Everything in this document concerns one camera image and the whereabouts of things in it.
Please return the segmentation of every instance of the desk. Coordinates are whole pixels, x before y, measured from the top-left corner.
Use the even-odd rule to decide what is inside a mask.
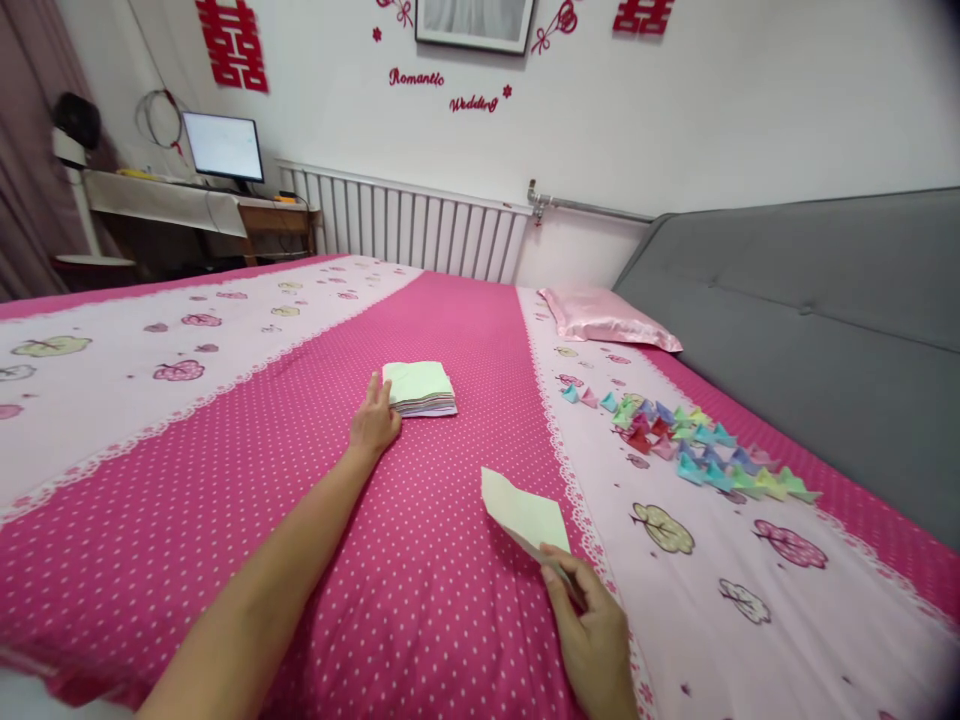
[[[240,238],[248,266],[257,264],[253,238],[293,235],[316,255],[314,228],[320,210],[302,202],[281,203],[262,198],[184,187],[170,183],[89,170],[83,174],[90,209],[218,232]]]

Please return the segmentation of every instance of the framed photo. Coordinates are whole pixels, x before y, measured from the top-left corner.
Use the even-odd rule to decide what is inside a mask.
[[[417,0],[417,42],[524,55],[536,0]]]

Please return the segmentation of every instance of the wall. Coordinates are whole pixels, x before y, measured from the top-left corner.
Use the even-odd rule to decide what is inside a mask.
[[[957,51],[929,0],[677,0],[662,41],[611,33],[615,0],[578,0],[576,32],[519,60],[418,46],[374,0],[250,0],[268,96],[214,85],[192,0],[133,3],[175,93],[257,120],[274,182],[274,157],[514,202],[535,177],[653,215],[960,184]],[[534,27],[559,4],[541,0]],[[133,125],[157,80],[126,0],[60,6],[128,162],[183,173]],[[394,66],[446,84],[389,87]],[[508,83],[496,113],[450,113]],[[639,235],[551,212],[517,280],[609,285]]]

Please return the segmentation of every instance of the radiator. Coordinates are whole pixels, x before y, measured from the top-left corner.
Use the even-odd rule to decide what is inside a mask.
[[[288,160],[277,164],[282,188],[323,211],[318,252],[513,282],[532,207]]]

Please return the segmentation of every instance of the pink pillow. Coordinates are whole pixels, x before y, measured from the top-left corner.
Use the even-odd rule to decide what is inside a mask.
[[[610,340],[656,345],[667,352],[683,346],[656,320],[602,288],[546,288],[540,294],[565,340]]]

